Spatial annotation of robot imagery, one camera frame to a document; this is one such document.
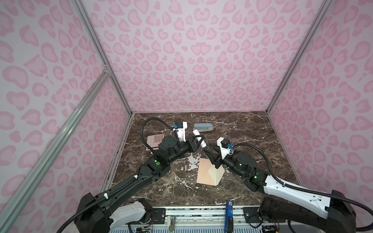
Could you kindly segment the white glue stick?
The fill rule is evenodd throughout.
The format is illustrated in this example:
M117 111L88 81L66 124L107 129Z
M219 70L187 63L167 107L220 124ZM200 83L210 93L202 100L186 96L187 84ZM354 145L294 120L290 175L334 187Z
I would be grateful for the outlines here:
M193 134L194 134L194 139L196 139L198 141L197 146L205 148L207 146L207 144L204 141L205 136L201 135L200 132L197 129L193 130Z

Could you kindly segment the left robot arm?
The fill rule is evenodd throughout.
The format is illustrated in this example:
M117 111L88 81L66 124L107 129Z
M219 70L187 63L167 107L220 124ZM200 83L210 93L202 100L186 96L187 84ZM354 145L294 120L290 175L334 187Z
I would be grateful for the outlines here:
M201 146L204 136L192 136L185 142L167 136L163 138L154 153L137 172L119 183L114 188L93 196L84 195L76 211L73 222L81 233L108 233L114 225L111 217L114 212L129 198L145 187L155 183L171 170L171 164L185 157L185 154L195 152Z

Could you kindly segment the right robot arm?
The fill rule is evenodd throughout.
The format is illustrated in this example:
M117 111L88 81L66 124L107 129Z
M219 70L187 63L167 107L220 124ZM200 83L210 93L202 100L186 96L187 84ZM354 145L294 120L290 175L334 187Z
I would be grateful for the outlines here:
M257 215L264 221L285 219L316 227L326 233L355 233L356 213L343 193L333 190L324 195L282 179L256 167L246 151L221 152L218 146L205 147L211 164L226 167L244 180L252 192L268 195Z

